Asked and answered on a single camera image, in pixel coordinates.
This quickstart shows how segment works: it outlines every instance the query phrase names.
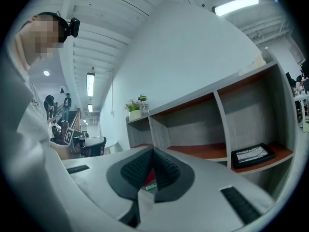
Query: orange shelf surface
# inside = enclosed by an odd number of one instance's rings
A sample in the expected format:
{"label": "orange shelf surface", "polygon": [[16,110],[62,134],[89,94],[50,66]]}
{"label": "orange shelf surface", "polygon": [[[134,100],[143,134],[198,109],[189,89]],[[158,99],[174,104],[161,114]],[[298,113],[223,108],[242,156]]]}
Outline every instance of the orange shelf surface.
{"label": "orange shelf surface", "polygon": [[227,158],[225,143],[212,145],[170,146],[168,149],[202,159]]}
{"label": "orange shelf surface", "polygon": [[245,173],[245,172],[249,172],[249,171],[256,171],[260,168],[267,169],[267,166],[272,167],[275,166],[279,163],[282,162],[282,160],[285,159],[289,159],[290,156],[293,154],[293,152],[287,148],[285,148],[283,145],[277,143],[277,142],[273,142],[268,144],[269,148],[275,152],[275,158],[271,159],[269,161],[251,166],[251,167],[246,167],[246,168],[239,168],[239,169],[235,169],[233,166],[233,161],[232,161],[232,166],[231,169],[236,172],[236,173]]}
{"label": "orange shelf surface", "polygon": [[131,147],[131,148],[132,148],[132,149],[135,149],[135,148],[142,147],[142,146],[153,146],[153,145],[141,144],[141,145],[136,145],[136,146]]}

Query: white shirt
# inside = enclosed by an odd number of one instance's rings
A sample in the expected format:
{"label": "white shirt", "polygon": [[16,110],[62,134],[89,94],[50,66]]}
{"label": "white shirt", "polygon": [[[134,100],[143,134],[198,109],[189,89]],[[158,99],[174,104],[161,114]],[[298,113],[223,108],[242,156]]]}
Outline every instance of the white shirt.
{"label": "white shirt", "polygon": [[13,44],[13,50],[8,49],[12,67],[19,72],[19,74],[24,79],[26,86],[33,93],[33,98],[19,123],[17,132],[26,134],[36,140],[39,140],[41,144],[49,146],[50,128],[46,121],[46,111],[35,86],[29,80],[28,70],[30,66],[28,66],[26,62],[22,42],[19,35],[16,36],[15,42]]}

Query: ceiling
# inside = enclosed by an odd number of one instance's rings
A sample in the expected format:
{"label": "ceiling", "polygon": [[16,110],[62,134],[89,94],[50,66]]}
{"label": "ceiling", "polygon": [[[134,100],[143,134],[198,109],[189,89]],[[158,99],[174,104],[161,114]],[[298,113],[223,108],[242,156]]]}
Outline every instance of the ceiling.
{"label": "ceiling", "polygon": [[[61,16],[81,21],[79,36],[69,37],[60,49],[67,86],[75,94],[84,116],[97,117],[112,71],[119,65],[131,40],[147,17],[165,0],[32,0],[21,13],[20,24],[42,11],[60,11]],[[211,11],[231,0],[173,0]],[[284,37],[293,26],[275,0],[260,0],[255,6],[224,15],[257,46]],[[95,73],[94,97],[86,93],[86,74]],[[91,103],[94,113],[87,113]]]}

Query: white desk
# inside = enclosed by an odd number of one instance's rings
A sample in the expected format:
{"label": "white desk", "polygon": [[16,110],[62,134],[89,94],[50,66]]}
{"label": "white desk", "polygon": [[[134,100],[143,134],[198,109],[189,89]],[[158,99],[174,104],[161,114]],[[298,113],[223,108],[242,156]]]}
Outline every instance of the white desk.
{"label": "white desk", "polygon": [[306,115],[305,115],[305,106],[304,103],[309,102],[309,93],[307,94],[301,94],[301,95],[296,95],[294,97],[294,101],[299,101],[301,105],[301,112],[302,112],[302,117],[303,117],[303,132],[305,132],[306,128]]}

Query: white wall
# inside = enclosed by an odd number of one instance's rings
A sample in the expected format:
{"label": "white wall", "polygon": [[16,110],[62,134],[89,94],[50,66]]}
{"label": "white wall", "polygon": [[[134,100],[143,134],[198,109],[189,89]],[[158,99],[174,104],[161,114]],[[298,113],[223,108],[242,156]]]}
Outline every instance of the white wall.
{"label": "white wall", "polygon": [[204,9],[166,1],[132,40],[100,114],[102,135],[129,149],[125,102],[139,94],[154,109],[246,67],[261,54],[240,30]]}
{"label": "white wall", "polygon": [[288,40],[283,38],[267,44],[267,47],[268,51],[271,52],[280,63],[284,73],[289,72],[294,80],[296,80],[296,78],[301,75],[301,67],[298,65],[290,51],[292,45]]}
{"label": "white wall", "polygon": [[87,126],[87,133],[89,134],[89,137],[100,137],[99,128],[98,126]]}

